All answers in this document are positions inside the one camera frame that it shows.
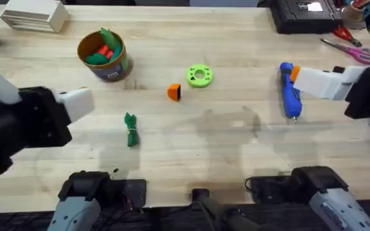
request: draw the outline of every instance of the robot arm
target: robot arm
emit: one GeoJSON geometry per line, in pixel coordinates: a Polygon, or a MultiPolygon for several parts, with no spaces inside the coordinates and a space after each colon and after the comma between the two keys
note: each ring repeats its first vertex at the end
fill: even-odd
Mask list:
{"type": "Polygon", "coordinates": [[[111,180],[108,173],[73,173],[58,194],[59,202],[48,231],[90,231],[101,209],[124,209],[118,197],[125,180],[111,180]]]}
{"type": "Polygon", "coordinates": [[[294,67],[294,88],[321,99],[345,100],[345,115],[352,119],[370,117],[370,67],[335,67],[332,72],[294,67]]]}
{"type": "Polygon", "coordinates": [[[332,231],[370,230],[370,217],[328,167],[298,167],[291,176],[258,176],[250,181],[256,203],[309,205],[332,231]]]}
{"type": "Polygon", "coordinates": [[[18,89],[0,75],[0,174],[24,148],[63,146],[68,125],[94,108],[89,89],[55,94],[45,87],[18,89]]]}

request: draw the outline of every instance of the blue glue gun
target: blue glue gun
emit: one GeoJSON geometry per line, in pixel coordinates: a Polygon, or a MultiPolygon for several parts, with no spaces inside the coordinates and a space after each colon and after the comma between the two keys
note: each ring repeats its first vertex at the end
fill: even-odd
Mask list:
{"type": "Polygon", "coordinates": [[[283,109],[285,115],[291,119],[301,115],[302,103],[301,103],[301,91],[294,88],[294,83],[290,80],[294,66],[291,63],[283,62],[279,67],[281,73],[281,88],[283,98],[283,109]]]}

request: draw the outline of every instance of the green object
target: green object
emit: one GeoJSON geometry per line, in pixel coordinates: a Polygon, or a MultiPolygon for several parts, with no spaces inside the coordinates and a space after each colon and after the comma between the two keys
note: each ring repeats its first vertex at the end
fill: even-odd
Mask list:
{"type": "Polygon", "coordinates": [[[121,43],[114,37],[110,30],[101,28],[100,35],[106,45],[108,45],[109,49],[115,51],[118,46],[122,47],[121,43]]]}
{"type": "Polygon", "coordinates": [[[95,53],[88,56],[85,59],[85,62],[91,65],[103,65],[108,63],[108,58],[103,54],[95,53]]]}
{"type": "Polygon", "coordinates": [[[128,57],[125,55],[121,61],[122,69],[127,70],[128,69],[128,57]]]}
{"type": "Polygon", "coordinates": [[[113,54],[113,56],[111,57],[110,62],[112,62],[112,61],[114,61],[115,59],[117,59],[117,57],[121,54],[121,51],[122,51],[122,46],[118,46],[118,47],[114,50],[114,54],[113,54]]]}
{"type": "Polygon", "coordinates": [[[128,128],[128,147],[133,147],[138,144],[138,133],[136,131],[136,116],[125,114],[125,123],[128,128]]]}
{"type": "Polygon", "coordinates": [[[213,73],[208,66],[195,64],[188,69],[186,80],[192,87],[207,87],[213,80],[213,73]]]}

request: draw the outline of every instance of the green cloth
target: green cloth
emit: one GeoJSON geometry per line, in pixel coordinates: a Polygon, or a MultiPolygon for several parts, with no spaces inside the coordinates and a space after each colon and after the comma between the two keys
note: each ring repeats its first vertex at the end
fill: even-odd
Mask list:
{"type": "Polygon", "coordinates": [[[138,144],[138,133],[136,131],[136,116],[125,114],[125,123],[128,128],[128,147],[133,147],[138,144]]]}
{"type": "Polygon", "coordinates": [[[110,30],[101,28],[100,35],[104,43],[108,45],[109,49],[115,51],[118,46],[122,47],[121,43],[114,37],[110,30]]]}
{"type": "Polygon", "coordinates": [[[85,59],[85,62],[91,65],[103,65],[108,63],[108,58],[103,54],[95,53],[88,56],[85,59]]]}

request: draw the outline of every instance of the white box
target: white box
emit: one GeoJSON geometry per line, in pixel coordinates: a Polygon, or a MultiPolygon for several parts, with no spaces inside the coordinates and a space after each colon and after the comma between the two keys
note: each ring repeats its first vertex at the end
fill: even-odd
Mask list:
{"type": "Polygon", "coordinates": [[[55,0],[10,0],[1,15],[11,28],[55,33],[67,17],[65,6],[55,0]]]}

